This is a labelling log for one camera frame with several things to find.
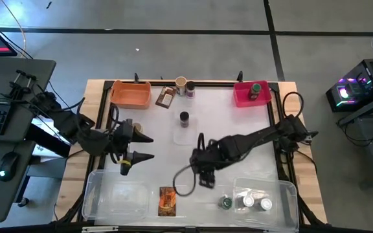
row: pink container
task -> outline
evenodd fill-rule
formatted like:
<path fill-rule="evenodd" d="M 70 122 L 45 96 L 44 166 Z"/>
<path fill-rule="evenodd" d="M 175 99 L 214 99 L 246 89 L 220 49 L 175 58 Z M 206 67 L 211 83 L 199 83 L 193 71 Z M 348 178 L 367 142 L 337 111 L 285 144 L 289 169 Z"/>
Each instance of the pink container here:
<path fill-rule="evenodd" d="M 248 94 L 253 84 L 258 83 L 262 90 L 256 100 L 249 100 Z M 234 84 L 234 100 L 237 107 L 251 107 L 265 105 L 271 101 L 269 84 L 266 81 L 240 82 Z"/>

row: gray floor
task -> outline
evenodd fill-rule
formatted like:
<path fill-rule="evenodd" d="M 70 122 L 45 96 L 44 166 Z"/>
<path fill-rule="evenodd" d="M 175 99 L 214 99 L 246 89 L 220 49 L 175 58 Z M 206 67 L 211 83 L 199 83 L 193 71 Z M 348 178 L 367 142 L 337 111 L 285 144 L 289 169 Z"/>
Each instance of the gray floor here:
<path fill-rule="evenodd" d="M 49 9 L 49 1 L 6 2 L 24 27 L 267 30 L 262 0 L 63 0 L 52 1 Z M 373 31 L 373 0 L 270 0 L 270 5 L 276 30 Z M 1 3 L 0 26 L 16 27 Z M 21 45 L 21 34 L 7 36 Z M 330 111 L 324 93 L 362 59 L 373 58 L 371 39 L 277 38 L 284 76 L 297 82 L 306 100 L 306 125 L 320 132 L 313 156 L 328 221 L 337 227 L 373 230 L 373 189 L 359 189 L 368 175 L 363 150 L 336 128 L 340 115 Z M 132 78 L 134 72 L 152 79 L 233 80 L 242 70 L 246 80 L 277 80 L 268 36 L 28 33 L 27 51 L 57 61 L 52 82 L 68 102 L 81 98 L 89 78 Z M 48 223 L 59 185 L 33 179 L 27 197 L 41 201 L 13 207 L 0 227 Z M 26 216 L 32 220 L 24 221 Z"/>

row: computer desk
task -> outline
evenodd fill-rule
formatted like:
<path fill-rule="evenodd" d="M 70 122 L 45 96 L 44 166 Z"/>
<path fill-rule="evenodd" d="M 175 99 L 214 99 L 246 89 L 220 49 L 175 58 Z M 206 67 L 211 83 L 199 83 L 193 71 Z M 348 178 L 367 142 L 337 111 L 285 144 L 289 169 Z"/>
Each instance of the computer desk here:
<path fill-rule="evenodd" d="M 86 115 L 92 120 L 97 119 L 98 111 L 100 108 L 103 86 L 105 80 L 88 80 L 85 89 L 85 102 L 82 106 L 81 113 Z M 231 82 L 231 81 L 204 81 L 204 82 Z M 297 91 L 295 82 L 278 82 L 280 88 L 280 96 L 284 97 L 286 93 L 291 91 Z M 109 106 L 109 95 L 106 98 L 106 108 L 102 117 L 102 128 L 106 126 L 107 113 Z M 297 114 L 300 109 L 299 98 L 295 95 L 291 95 L 286 100 L 286 113 L 287 114 Z M 275 121 L 278 122 L 278 111 L 276 104 L 273 104 L 273 112 L 275 113 Z M 300 151 L 311 157 L 311 150 L 309 146 L 299 144 Z M 74 145 L 70 153 L 74 153 L 80 150 L 79 145 Z M 58 200 L 56 204 L 56 214 L 59 218 L 63 217 L 65 213 L 72 207 L 74 202 L 77 200 L 79 195 L 82 193 L 84 187 L 85 175 L 87 164 L 89 162 L 89 155 L 86 152 L 81 152 L 74 157 L 71 157 L 67 161 L 66 169 L 63 175 L 62 185 L 60 187 L 60 192 L 58 194 Z M 95 160 L 94 169 L 97 168 L 98 159 Z M 326 214 L 324 211 L 321 191 L 319 188 L 319 183 L 315 173 L 315 167 L 307 158 L 295 153 L 293 159 L 293 165 L 297 180 L 297 187 L 299 189 L 299 194 L 305 200 L 306 204 L 309 206 L 311 211 L 323 222 L 327 222 Z"/>
<path fill-rule="evenodd" d="M 17 69 L 36 76 L 38 79 L 37 83 L 42 88 L 46 88 L 55 66 L 55 61 L 49 60 L 0 58 L 0 93 L 10 92 L 9 81 L 14 81 L 17 76 Z M 27 82 L 26 78 L 24 78 L 19 84 L 25 86 Z M 26 94 L 23 100 L 30 100 L 31 98 L 33 98 L 32 94 Z M 15 152 L 20 154 L 20 156 L 14 178 L 7 182 L 0 181 L 0 222 L 6 219 L 12 203 L 22 199 L 26 183 L 29 179 L 27 175 L 30 167 L 29 162 L 34 146 L 36 145 L 34 141 L 24 140 L 26 135 L 29 135 L 30 129 L 34 129 L 31 126 L 32 113 L 23 107 L 12 106 L 11 108 L 13 108 L 13 112 L 5 134 L 0 135 L 0 163 L 3 155 L 12 151 L 14 148 Z"/>

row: computer mouse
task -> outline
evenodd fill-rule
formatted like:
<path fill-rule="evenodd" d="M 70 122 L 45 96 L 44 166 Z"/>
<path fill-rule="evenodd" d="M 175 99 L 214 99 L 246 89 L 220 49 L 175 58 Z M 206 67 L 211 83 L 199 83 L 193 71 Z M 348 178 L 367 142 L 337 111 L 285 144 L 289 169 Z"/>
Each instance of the computer mouse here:
<path fill-rule="evenodd" d="M 13 151 L 8 152 L 3 156 L 0 166 L 1 181 L 10 181 L 16 175 L 18 157 L 19 154 Z"/>

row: clear plastic bin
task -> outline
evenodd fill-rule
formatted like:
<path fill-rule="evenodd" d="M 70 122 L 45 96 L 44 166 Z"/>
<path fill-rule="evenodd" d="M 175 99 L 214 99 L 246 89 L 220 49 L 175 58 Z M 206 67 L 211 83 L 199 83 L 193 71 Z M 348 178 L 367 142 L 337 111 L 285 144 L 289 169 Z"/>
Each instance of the clear plastic bin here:
<path fill-rule="evenodd" d="M 149 209 L 150 191 L 142 182 L 117 181 L 119 172 L 95 170 L 90 173 L 84 194 L 83 217 L 99 220 L 145 218 Z"/>
<path fill-rule="evenodd" d="M 233 193 L 237 225 L 276 232 L 299 230 L 297 190 L 294 184 L 237 178 L 234 180 Z"/>

